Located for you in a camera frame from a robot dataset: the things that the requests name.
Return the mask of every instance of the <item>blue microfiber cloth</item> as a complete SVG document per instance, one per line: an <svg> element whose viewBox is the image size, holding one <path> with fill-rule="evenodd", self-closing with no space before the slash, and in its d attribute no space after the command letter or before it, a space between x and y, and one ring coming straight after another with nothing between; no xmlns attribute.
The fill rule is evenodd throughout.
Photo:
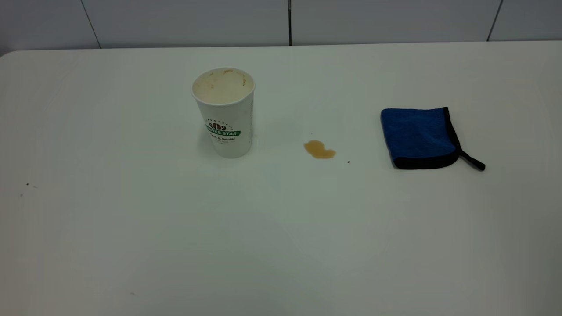
<svg viewBox="0 0 562 316"><path fill-rule="evenodd" d="M384 109L380 120L392 161L400 169L442 168L451 165L459 156L479 170L486 168L460 147L446 107Z"/></svg>

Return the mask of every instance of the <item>coffee residue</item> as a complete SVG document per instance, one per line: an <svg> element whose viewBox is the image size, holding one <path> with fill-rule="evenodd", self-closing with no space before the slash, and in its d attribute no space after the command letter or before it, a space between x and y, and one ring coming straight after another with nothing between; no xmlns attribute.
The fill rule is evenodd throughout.
<svg viewBox="0 0 562 316"><path fill-rule="evenodd" d="M326 149L323 142L310 141L305 143L305 149L316 159L329 159L334 158L336 152L331 149Z"/></svg>

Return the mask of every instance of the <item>white paper cup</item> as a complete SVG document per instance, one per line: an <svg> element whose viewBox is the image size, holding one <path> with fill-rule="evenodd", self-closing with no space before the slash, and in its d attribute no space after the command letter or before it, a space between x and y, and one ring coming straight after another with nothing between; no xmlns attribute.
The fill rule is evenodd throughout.
<svg viewBox="0 0 562 316"><path fill-rule="evenodd" d="M255 89L252 76L233 67L211 69L191 86L215 150L222 157L243 156L252 146Z"/></svg>

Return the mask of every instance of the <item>coffee stain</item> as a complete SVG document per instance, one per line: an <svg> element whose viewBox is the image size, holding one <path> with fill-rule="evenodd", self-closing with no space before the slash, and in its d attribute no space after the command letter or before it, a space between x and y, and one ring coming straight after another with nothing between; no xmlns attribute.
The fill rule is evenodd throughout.
<svg viewBox="0 0 562 316"><path fill-rule="evenodd" d="M336 155L335 151L326 149L323 142L316 140L305 143L305 149L316 159L330 159Z"/></svg>

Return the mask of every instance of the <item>table surface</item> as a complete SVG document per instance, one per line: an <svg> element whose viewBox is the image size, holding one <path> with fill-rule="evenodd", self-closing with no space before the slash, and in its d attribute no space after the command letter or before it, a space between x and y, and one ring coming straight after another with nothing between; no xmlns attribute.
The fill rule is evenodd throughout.
<svg viewBox="0 0 562 316"><path fill-rule="evenodd" d="M223 65L239 159L189 92ZM561 83L562 42L5 55L0 314L560 315ZM444 106L486 171L395 169L381 110Z"/></svg>

